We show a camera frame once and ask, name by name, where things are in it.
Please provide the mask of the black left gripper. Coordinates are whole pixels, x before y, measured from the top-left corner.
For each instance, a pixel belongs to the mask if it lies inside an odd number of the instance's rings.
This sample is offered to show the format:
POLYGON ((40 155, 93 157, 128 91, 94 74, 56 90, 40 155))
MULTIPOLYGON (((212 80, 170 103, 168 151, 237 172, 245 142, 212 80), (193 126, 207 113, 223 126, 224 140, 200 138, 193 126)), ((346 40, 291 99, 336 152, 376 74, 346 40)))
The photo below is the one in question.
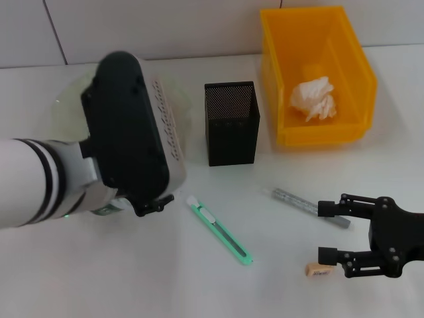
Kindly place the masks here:
POLYGON ((150 213, 162 212, 167 204, 175 199, 173 194, 150 202, 144 202, 141 199, 131 198, 131 205, 137 217, 144 217, 150 213))

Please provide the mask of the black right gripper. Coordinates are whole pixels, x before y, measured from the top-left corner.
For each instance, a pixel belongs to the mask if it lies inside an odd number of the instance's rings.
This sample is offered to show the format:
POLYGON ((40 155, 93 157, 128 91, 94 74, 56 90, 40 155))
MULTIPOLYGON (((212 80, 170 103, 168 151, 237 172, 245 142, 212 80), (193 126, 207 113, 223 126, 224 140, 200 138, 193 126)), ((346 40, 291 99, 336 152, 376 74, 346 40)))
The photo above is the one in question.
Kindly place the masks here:
POLYGON ((424 262, 424 213, 405 211, 390 197, 374 199, 342 194, 338 203, 319 201, 317 213, 319 217, 371 218, 369 238, 374 252, 318 248, 318 263, 340 264, 346 278, 381 275, 398 278, 407 263, 424 262))

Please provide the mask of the clear water bottle green label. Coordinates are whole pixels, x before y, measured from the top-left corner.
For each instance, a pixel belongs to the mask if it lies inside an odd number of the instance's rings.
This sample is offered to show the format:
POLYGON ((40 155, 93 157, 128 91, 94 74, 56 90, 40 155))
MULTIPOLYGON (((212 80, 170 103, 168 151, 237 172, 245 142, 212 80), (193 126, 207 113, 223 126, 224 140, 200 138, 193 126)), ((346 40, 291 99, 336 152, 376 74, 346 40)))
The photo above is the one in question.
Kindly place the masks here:
POLYGON ((110 201, 102 208, 92 210, 94 215, 107 216, 121 211, 131 211, 133 209, 130 202, 125 198, 117 198, 110 201))

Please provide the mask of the white paper ball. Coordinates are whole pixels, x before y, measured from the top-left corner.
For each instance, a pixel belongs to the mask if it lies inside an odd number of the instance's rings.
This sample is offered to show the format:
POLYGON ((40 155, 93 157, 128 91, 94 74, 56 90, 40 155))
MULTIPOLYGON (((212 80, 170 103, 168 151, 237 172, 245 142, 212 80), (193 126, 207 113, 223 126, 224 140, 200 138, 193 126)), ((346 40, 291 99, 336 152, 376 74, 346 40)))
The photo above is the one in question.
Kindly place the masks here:
POLYGON ((290 106, 305 116, 305 122, 333 118, 337 114, 333 90, 327 76, 300 83, 290 95, 290 106))

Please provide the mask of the silver glitter pen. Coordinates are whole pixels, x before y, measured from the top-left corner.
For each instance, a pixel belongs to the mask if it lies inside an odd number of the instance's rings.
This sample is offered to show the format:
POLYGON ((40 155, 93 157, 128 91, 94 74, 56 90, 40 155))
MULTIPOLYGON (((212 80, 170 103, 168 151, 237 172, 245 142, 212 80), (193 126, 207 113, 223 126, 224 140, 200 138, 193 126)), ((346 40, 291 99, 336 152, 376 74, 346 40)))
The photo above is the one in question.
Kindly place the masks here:
MULTIPOLYGON (((264 188, 263 193, 269 195, 271 198, 281 201, 287 205, 292 206, 295 209, 303 211, 304 213, 311 214, 315 217, 318 217, 318 206, 308 200, 305 200, 301 197, 298 197, 290 192, 284 191, 280 188, 273 187, 272 189, 264 188)), ((348 219, 345 219, 341 216, 335 217, 321 217, 328 223, 332 223, 342 229, 348 229, 351 222, 348 219)))

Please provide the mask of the green utility knife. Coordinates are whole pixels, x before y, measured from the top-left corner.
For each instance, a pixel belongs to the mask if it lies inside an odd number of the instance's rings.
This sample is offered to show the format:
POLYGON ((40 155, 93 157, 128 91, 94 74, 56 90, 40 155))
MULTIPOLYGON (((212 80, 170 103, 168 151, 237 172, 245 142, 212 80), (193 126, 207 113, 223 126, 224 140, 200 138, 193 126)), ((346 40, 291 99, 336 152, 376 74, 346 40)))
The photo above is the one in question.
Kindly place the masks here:
POLYGON ((186 203, 241 264, 249 265, 253 262, 250 253, 245 247, 237 241, 233 234, 223 226, 220 220, 202 202, 191 195, 186 199, 186 203))

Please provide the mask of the black mesh pen holder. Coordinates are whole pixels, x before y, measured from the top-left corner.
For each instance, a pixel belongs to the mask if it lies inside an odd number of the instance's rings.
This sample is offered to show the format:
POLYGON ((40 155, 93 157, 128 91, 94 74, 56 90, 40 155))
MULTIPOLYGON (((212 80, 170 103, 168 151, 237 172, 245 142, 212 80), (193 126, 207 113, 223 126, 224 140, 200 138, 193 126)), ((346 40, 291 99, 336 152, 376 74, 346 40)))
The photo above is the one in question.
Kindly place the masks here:
POLYGON ((207 83, 204 89, 209 165, 254 163, 260 123, 254 83, 207 83))

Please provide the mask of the clear glass fruit plate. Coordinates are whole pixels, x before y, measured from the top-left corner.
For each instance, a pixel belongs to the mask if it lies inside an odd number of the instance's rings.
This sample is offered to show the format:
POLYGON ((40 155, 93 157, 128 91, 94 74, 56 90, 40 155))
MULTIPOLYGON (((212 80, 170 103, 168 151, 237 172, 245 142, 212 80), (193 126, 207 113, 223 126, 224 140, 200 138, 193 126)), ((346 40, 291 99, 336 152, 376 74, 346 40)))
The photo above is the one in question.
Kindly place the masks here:
POLYGON ((110 55, 59 94, 49 139, 88 141, 101 169, 183 164, 189 105, 175 94, 151 62, 110 55))

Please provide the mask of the small wooden stamp block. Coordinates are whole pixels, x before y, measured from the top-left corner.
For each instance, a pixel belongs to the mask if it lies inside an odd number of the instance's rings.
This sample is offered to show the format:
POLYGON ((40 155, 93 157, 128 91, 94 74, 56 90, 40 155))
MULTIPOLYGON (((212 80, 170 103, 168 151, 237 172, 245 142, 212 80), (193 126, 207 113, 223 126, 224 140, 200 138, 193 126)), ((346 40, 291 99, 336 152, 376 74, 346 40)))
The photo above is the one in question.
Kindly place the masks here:
POLYGON ((305 267, 305 275, 307 277, 313 276, 328 276, 332 273, 334 267, 330 265, 322 265, 319 263, 308 263, 305 267))

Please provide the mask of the yellow plastic bin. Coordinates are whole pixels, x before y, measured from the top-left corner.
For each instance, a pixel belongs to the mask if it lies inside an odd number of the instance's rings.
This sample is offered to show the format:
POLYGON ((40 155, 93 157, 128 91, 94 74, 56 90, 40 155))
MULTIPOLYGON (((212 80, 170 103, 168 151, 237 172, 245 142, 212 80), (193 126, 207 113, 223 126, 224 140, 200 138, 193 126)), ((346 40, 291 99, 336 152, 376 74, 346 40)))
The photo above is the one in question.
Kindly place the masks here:
POLYGON ((377 79, 341 6, 263 9, 261 80, 279 145, 354 142, 372 126, 377 79), (290 105, 293 89, 327 76, 337 114, 311 119, 290 105))

